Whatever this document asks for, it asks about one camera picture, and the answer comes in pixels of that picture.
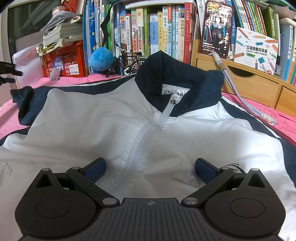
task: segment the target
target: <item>red plastic basket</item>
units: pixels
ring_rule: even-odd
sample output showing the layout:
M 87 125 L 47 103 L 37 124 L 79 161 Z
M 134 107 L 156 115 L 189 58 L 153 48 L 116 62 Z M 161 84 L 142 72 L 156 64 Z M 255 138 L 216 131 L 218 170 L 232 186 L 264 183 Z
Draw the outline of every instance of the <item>red plastic basket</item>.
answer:
M 56 57 L 60 57 L 58 59 L 62 59 L 63 62 L 63 71 L 61 72 L 60 76 L 86 77 L 82 41 L 79 41 L 68 47 L 60 48 L 43 55 L 42 71 L 44 77 L 50 76 L 50 73 L 53 69 L 53 62 L 56 59 Z
M 61 5 L 65 7 L 67 12 L 76 12 L 77 0 L 63 0 Z

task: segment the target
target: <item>round blue sticker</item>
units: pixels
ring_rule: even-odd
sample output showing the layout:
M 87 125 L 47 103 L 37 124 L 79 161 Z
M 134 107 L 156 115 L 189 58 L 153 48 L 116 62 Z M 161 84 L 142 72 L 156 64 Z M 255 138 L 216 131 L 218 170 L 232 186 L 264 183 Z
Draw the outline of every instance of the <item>round blue sticker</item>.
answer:
M 64 70 L 64 63 L 63 63 L 63 59 L 61 57 L 55 57 L 53 62 L 52 62 L 52 66 L 54 68 L 56 67 L 62 67 L 62 70 Z

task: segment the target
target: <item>barcode label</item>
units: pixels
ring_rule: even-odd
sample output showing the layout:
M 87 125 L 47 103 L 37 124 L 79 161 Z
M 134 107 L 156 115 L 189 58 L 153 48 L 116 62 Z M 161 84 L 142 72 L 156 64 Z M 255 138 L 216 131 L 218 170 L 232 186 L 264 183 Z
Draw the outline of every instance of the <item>barcode label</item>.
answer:
M 69 65 L 70 75 L 79 74 L 78 64 Z

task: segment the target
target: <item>plush toy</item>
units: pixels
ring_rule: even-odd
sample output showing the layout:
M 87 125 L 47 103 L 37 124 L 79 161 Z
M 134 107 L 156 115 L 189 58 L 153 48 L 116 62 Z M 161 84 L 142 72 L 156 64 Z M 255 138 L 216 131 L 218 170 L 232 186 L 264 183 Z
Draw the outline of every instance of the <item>plush toy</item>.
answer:
M 89 66 L 93 70 L 104 71 L 111 66 L 113 61 L 112 53 L 105 47 L 100 47 L 89 57 Z

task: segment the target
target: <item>zipper teeth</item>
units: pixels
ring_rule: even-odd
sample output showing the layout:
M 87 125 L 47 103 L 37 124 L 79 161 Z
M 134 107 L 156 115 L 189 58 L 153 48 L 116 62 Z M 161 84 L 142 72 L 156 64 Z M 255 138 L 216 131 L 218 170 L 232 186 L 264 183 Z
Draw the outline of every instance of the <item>zipper teeth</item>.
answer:
M 122 171 L 119 179 L 106 189 L 107 192 L 110 194 L 117 192 L 123 185 L 129 183 L 129 181 L 133 178 L 151 139 L 158 130 L 163 128 L 168 120 L 175 104 L 171 103 L 171 100 L 173 99 L 174 96 L 172 95 L 156 125 L 148 123 L 141 129 L 132 145 L 124 170 Z

